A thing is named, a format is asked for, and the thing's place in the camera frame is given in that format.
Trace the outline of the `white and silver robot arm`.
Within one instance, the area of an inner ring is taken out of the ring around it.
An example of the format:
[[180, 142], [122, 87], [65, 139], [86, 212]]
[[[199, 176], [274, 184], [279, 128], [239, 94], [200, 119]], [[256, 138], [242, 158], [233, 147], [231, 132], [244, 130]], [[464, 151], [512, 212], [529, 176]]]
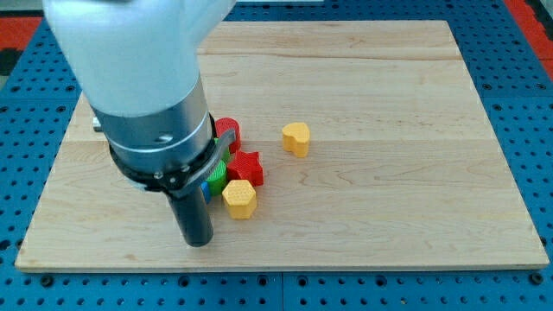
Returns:
[[175, 190], [213, 151], [197, 56], [233, 0], [47, 0], [48, 25], [120, 170]]

